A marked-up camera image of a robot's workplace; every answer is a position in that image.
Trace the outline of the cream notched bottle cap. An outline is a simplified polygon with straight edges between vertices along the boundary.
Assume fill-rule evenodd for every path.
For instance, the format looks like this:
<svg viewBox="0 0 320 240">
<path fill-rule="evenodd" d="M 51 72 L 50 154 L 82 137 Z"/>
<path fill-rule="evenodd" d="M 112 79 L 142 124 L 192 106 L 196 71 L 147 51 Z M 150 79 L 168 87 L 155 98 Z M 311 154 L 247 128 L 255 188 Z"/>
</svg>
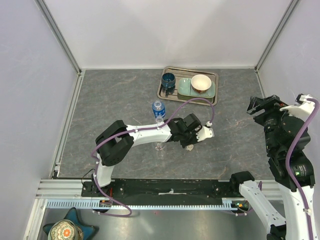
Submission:
<svg viewBox="0 0 320 240">
<path fill-rule="evenodd" d="M 186 150 L 188 150 L 188 151 L 192 151 L 193 148 L 194 148 L 193 144 L 190 144 L 190 145 L 186 146 Z"/>
</svg>

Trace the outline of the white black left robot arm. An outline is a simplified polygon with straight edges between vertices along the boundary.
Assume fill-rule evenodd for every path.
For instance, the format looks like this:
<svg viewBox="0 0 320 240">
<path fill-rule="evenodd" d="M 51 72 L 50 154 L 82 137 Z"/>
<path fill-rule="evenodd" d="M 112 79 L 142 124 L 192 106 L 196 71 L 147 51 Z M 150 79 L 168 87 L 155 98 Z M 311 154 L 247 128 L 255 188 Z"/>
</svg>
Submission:
<svg viewBox="0 0 320 240">
<path fill-rule="evenodd" d="M 193 113 L 185 118 L 172 118 L 159 123 L 133 126 L 117 120 L 103 131 L 96 139 L 98 164 L 93 175 L 95 182 L 92 191 L 99 197 L 110 191 L 114 166 L 120 163 L 132 147 L 149 143 L 179 142 L 183 148 L 202 142 L 206 133 L 212 132 L 202 126 Z"/>
</svg>

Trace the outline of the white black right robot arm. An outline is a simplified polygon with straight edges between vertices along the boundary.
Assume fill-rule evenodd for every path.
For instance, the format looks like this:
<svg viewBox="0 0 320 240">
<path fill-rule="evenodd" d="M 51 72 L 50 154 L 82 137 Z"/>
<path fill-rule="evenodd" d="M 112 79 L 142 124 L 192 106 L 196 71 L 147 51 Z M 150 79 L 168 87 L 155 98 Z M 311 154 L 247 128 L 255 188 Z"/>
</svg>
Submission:
<svg viewBox="0 0 320 240">
<path fill-rule="evenodd" d="M 269 169 L 278 184 L 284 213 L 270 203 L 248 171 L 231 175 L 229 191 L 244 197 L 266 230 L 268 240 L 318 240 L 313 197 L 315 171 L 304 153 L 310 142 L 308 126 L 320 109 L 319 101 L 299 94 L 295 105 L 276 95 L 251 97 L 247 113 L 263 126 Z"/>
</svg>

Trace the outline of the clear bottle with notched cap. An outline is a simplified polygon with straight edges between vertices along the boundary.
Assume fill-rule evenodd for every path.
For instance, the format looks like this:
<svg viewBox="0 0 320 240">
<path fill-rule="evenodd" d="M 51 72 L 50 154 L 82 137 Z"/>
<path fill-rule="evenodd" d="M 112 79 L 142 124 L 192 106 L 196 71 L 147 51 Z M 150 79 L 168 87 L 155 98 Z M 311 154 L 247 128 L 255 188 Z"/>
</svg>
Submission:
<svg viewBox="0 0 320 240">
<path fill-rule="evenodd" d="M 160 124 L 160 123 L 162 123 L 164 120 L 163 120 L 163 118 L 162 118 L 161 116 L 157 116 L 157 117 L 155 118 L 155 121 L 156 121 L 157 124 Z M 164 148 L 165 148 L 165 145 L 164 145 L 163 142 L 156 142 L 154 148 L 155 148 L 156 151 L 163 151 Z"/>
</svg>

